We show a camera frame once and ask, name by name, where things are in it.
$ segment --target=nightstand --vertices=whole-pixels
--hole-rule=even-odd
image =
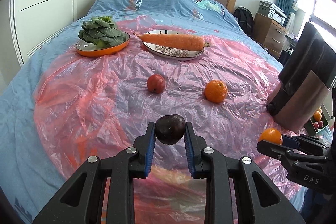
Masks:
[[[275,20],[256,13],[252,37],[268,49],[268,53],[276,60],[286,44],[288,31]]]

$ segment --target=printer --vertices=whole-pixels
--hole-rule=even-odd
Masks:
[[[258,13],[275,20],[281,26],[284,25],[285,19],[287,18],[287,15],[283,12],[283,10],[274,3],[266,0],[260,2]]]

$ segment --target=metal bolt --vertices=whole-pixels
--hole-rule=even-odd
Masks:
[[[211,147],[206,147],[203,149],[204,153],[207,153],[207,154],[212,154],[213,153],[213,149]]]
[[[90,157],[87,159],[87,161],[88,161],[89,163],[94,163],[94,162],[96,162],[97,160],[98,160],[97,156],[90,156]]]
[[[244,158],[241,159],[241,161],[244,164],[250,164],[252,162],[252,160],[249,157],[244,157]]]
[[[135,147],[129,147],[126,149],[126,152],[129,154],[134,154],[137,151]]]

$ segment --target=backpack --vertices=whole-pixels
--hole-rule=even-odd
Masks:
[[[244,7],[238,7],[233,16],[238,19],[238,24],[247,36],[251,37],[253,33],[254,20],[249,10]]]

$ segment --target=wrinkled plastic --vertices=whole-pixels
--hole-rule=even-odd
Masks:
[[[166,28],[188,32],[156,25],[146,16],[120,21],[118,26],[130,34]],[[211,47],[187,62],[155,56],[133,35],[129,45],[114,55],[85,58],[71,47],[56,58],[35,90],[34,120],[60,173],[70,177],[90,155],[115,156],[143,135],[149,122],[179,114],[224,155],[251,156],[290,199],[300,186],[286,179],[279,161],[256,150],[258,136],[266,128],[293,134],[282,130],[266,111],[278,72],[239,42],[205,38]],[[155,73],[166,81],[162,94],[147,90],[146,81]],[[203,95],[205,85],[214,79],[228,86],[221,104]],[[188,173],[183,139],[174,146],[157,141],[149,178],[134,182],[136,222],[203,223],[205,187],[204,180],[193,180]]]

